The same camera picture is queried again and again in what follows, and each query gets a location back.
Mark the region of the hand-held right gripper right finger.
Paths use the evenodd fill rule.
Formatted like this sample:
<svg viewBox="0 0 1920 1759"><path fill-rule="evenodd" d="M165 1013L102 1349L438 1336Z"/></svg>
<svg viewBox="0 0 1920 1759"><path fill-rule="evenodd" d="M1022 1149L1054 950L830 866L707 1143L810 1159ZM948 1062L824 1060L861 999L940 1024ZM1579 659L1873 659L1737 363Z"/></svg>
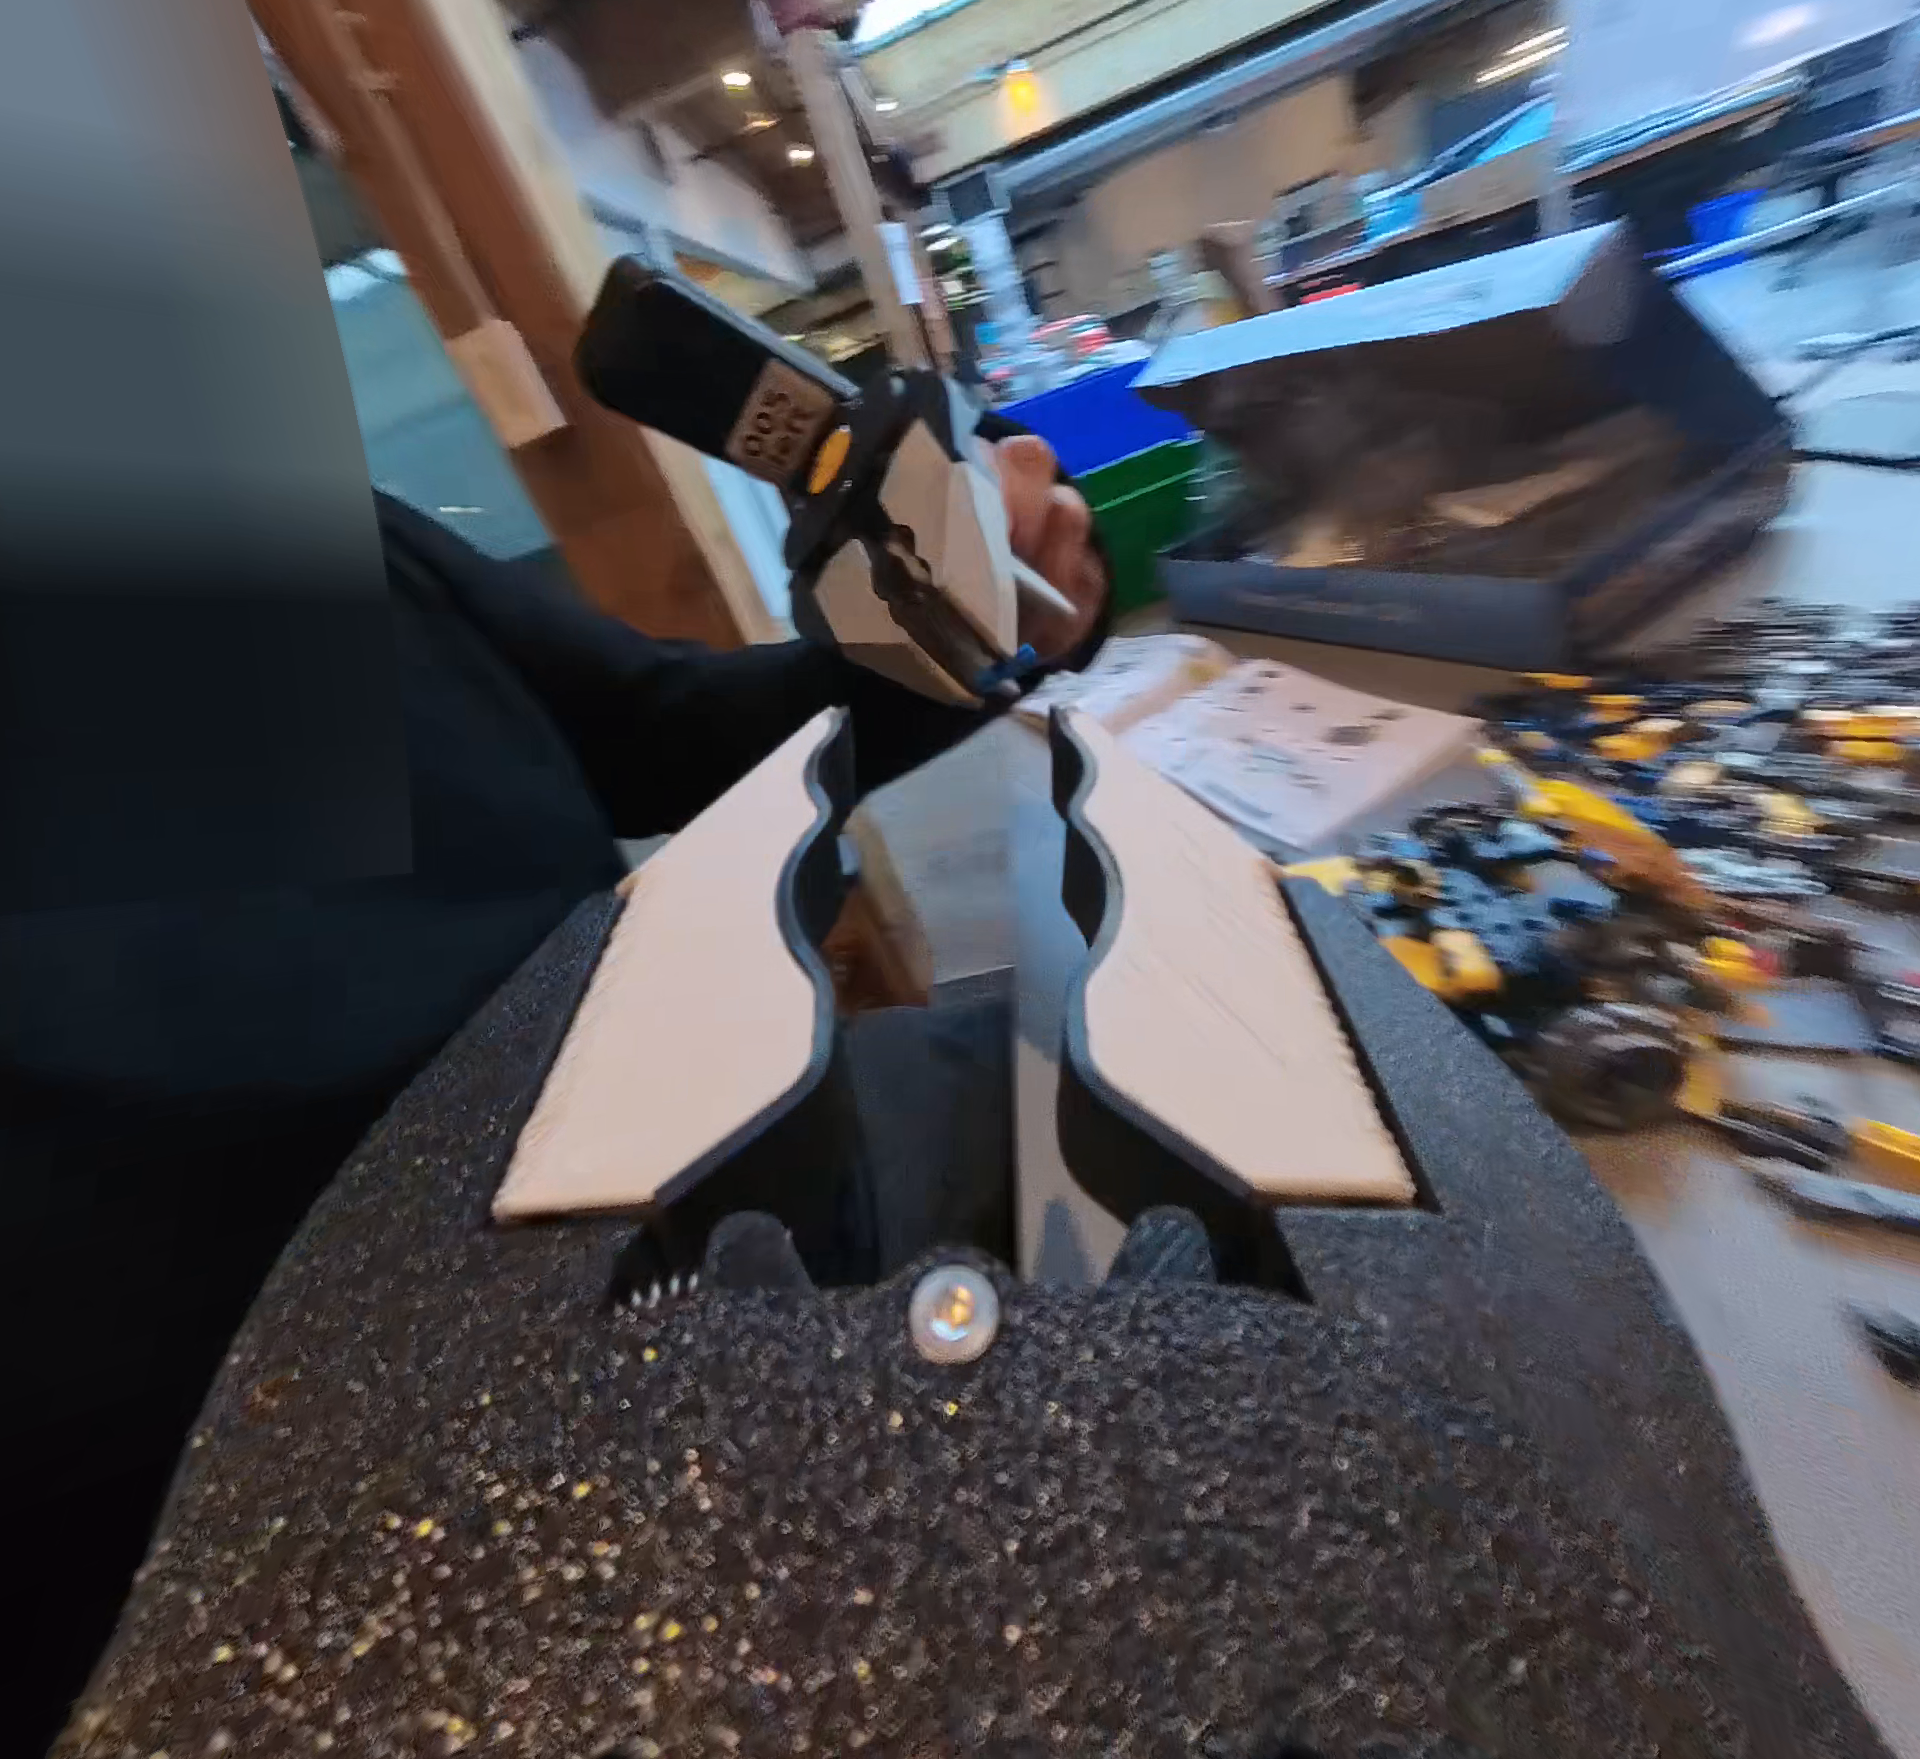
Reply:
<svg viewBox="0 0 1920 1759"><path fill-rule="evenodd" d="M1274 862L1099 720L1049 716L1084 937L1063 1086L1255 1210L1409 1210L1417 1172Z"/></svg>

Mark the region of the blue bin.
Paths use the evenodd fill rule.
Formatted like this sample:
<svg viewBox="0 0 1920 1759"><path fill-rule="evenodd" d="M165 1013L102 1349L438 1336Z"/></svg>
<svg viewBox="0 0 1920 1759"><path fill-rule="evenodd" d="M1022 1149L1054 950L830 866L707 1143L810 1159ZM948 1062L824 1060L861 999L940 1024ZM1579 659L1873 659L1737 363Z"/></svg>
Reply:
<svg viewBox="0 0 1920 1759"><path fill-rule="evenodd" d="M1019 434L1040 436L1076 479L1124 458L1197 440L1175 410L1136 393L1140 367L1144 363L1124 363L1084 373L1040 397L1001 402L996 415Z"/></svg>

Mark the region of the pile of small dark pieces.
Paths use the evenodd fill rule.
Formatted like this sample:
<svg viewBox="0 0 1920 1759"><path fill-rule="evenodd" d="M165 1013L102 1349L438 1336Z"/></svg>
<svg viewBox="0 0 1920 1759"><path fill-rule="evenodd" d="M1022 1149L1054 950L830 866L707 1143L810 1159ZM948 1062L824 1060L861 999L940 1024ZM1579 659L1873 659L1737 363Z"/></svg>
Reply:
<svg viewBox="0 0 1920 1759"><path fill-rule="evenodd" d="M1640 654L1525 673L1474 705L1494 771L1587 807L1613 866L1727 900L1916 900L1916 605L1763 599Z"/></svg>

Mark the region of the person's left hand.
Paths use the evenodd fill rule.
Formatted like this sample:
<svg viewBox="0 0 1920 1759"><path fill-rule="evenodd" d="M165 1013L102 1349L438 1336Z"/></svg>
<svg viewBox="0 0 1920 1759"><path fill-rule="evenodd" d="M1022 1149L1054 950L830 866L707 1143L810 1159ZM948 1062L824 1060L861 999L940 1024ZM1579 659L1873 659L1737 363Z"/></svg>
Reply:
<svg viewBox="0 0 1920 1759"><path fill-rule="evenodd" d="M1040 436L1014 434L996 440L989 452L1012 554L1051 594L1022 599L1022 637L1046 659L1072 651L1101 626L1110 598L1110 565L1091 509Z"/></svg>

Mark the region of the black yellow toy vehicle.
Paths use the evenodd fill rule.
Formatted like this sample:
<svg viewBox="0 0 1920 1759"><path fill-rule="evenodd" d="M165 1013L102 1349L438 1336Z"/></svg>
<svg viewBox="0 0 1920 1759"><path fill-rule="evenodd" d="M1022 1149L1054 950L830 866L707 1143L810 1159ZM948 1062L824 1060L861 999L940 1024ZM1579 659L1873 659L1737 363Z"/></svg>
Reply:
<svg viewBox="0 0 1920 1759"><path fill-rule="evenodd" d="M1494 749L1480 766L1496 800L1281 871L1356 908L1569 1130L1730 1121L1717 1034L1766 983L1753 945L1616 800Z"/></svg>

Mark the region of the white instruction booklet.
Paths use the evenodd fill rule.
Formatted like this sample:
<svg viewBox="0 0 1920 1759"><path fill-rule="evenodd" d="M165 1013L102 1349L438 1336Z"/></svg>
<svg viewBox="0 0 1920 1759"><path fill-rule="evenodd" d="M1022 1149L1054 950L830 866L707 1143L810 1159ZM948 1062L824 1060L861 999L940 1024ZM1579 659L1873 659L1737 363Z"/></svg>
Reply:
<svg viewBox="0 0 1920 1759"><path fill-rule="evenodd" d="M1477 749L1472 716L1366 697L1188 633L1110 639L1019 716L1063 709L1264 849L1314 852Z"/></svg>

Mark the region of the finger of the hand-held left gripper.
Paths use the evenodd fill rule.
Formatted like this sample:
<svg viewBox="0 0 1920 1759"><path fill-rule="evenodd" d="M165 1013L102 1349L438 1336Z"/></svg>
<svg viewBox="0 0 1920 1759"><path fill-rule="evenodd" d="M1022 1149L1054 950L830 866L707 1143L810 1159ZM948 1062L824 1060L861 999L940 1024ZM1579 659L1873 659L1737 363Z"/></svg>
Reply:
<svg viewBox="0 0 1920 1759"><path fill-rule="evenodd" d="M839 548L815 578L815 610L853 666L948 709L988 705L989 649L888 551Z"/></svg>
<svg viewBox="0 0 1920 1759"><path fill-rule="evenodd" d="M955 682L1014 673L1022 605L996 483L942 445L900 445L888 467L888 554L905 627Z"/></svg>

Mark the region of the green bin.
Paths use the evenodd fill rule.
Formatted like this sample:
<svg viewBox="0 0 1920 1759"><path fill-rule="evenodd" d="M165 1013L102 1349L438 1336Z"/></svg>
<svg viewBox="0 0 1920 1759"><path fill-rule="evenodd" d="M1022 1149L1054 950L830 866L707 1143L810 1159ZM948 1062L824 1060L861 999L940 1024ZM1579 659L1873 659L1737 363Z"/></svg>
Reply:
<svg viewBox="0 0 1920 1759"><path fill-rule="evenodd" d="M1237 458L1207 436L1169 440L1076 476L1112 574L1112 619L1163 599L1159 558L1226 512Z"/></svg>

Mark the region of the person's left forearm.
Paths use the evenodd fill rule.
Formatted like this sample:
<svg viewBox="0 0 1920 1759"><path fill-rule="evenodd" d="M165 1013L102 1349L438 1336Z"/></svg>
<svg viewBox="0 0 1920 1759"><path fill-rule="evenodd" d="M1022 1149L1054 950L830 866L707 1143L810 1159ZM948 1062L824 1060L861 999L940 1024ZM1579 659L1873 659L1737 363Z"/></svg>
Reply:
<svg viewBox="0 0 1920 1759"><path fill-rule="evenodd" d="M1012 697L964 709L905 688L821 639L648 637L389 491L371 502L403 626L448 649L437 715L478 739L487 709L513 745L559 749L614 838L678 832L816 715L847 715L857 793L869 793L1012 709Z"/></svg>

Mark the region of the dark open cardboard box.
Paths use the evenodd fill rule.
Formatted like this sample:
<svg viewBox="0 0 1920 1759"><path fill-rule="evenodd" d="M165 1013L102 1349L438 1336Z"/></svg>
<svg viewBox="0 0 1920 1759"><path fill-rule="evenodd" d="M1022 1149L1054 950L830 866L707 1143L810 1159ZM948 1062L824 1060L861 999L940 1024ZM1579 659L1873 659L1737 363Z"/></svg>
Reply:
<svg viewBox="0 0 1920 1759"><path fill-rule="evenodd" d="M1203 445L1171 610L1469 669L1593 662L1786 502L1782 405L1616 218L1159 346Z"/></svg>

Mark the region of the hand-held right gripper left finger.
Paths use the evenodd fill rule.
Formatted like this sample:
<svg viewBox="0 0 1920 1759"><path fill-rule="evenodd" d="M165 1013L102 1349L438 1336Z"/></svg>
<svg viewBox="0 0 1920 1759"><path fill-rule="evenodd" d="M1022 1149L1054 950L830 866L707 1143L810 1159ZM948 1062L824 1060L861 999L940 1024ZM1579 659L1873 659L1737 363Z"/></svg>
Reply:
<svg viewBox="0 0 1920 1759"><path fill-rule="evenodd" d="M830 709L630 874L493 1217L664 1215L821 1091L850 807Z"/></svg>

